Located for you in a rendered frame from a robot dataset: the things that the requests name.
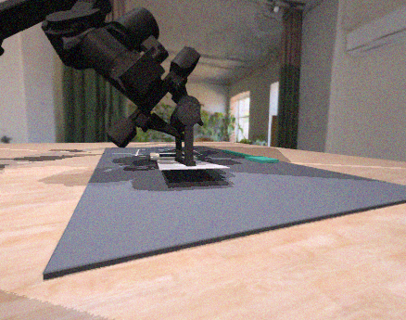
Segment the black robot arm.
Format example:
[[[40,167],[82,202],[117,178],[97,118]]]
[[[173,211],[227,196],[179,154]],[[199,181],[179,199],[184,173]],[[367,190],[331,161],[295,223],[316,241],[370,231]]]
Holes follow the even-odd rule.
[[[64,65],[76,70],[93,68],[104,79],[115,57],[131,51],[133,63],[125,70],[117,66],[112,74],[135,101],[163,75],[165,70],[160,64],[169,54],[158,40],[158,23],[147,9],[137,7],[113,21],[105,21],[111,8],[110,0],[2,2],[0,56],[5,51],[1,46],[4,39],[40,22]]]

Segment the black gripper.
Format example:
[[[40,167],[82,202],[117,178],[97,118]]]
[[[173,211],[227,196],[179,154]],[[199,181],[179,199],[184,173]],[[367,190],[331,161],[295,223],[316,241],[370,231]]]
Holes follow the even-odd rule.
[[[128,97],[138,108],[127,119],[123,115],[107,131],[108,139],[118,147],[125,148],[137,135],[136,127],[146,132],[148,129],[170,134],[184,140],[184,134],[162,120],[155,112],[150,111],[169,92],[171,99],[178,104],[179,100],[188,96],[185,85],[187,77],[195,69],[200,55],[192,48],[185,46],[171,61],[170,73],[161,80],[157,78],[148,89],[134,101],[122,88],[112,71],[119,66],[125,70],[133,61],[129,58],[131,51],[125,51],[115,57],[106,72],[106,81]],[[161,92],[160,92],[161,91]]]

